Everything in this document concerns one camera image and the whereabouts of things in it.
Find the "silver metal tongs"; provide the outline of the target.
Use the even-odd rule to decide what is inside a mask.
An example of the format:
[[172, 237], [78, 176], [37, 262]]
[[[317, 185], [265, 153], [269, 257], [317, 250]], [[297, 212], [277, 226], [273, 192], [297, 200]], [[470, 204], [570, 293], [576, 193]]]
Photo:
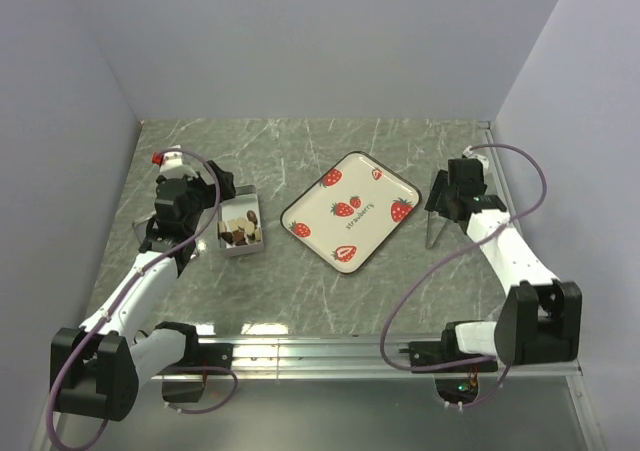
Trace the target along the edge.
[[427, 213], [427, 227], [425, 237], [425, 248], [432, 249], [440, 239], [442, 233], [449, 225], [449, 220], [440, 216], [437, 212]]

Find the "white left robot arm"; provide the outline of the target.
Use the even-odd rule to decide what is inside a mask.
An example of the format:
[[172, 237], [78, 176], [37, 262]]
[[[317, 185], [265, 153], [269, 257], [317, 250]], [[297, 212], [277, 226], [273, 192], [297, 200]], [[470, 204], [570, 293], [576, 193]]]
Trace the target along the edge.
[[79, 327], [62, 328], [53, 337], [48, 412], [121, 421], [139, 389], [161, 372], [211, 372], [192, 325], [163, 322], [141, 342], [134, 340], [189, 264], [209, 225], [202, 214], [236, 195], [232, 173], [206, 161], [212, 178], [207, 182], [184, 155], [169, 149], [153, 158], [160, 167], [155, 212], [123, 281]]

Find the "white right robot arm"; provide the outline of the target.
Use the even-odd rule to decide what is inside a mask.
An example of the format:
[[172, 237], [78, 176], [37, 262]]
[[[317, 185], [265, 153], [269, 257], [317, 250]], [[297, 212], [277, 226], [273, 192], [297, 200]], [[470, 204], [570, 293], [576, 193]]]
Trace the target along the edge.
[[462, 370], [475, 358], [507, 365], [570, 362], [579, 349], [582, 293], [533, 253], [513, 226], [506, 205], [487, 192], [484, 167], [456, 158], [438, 172], [427, 210], [460, 226], [495, 272], [505, 293], [494, 321], [450, 322], [427, 366]]

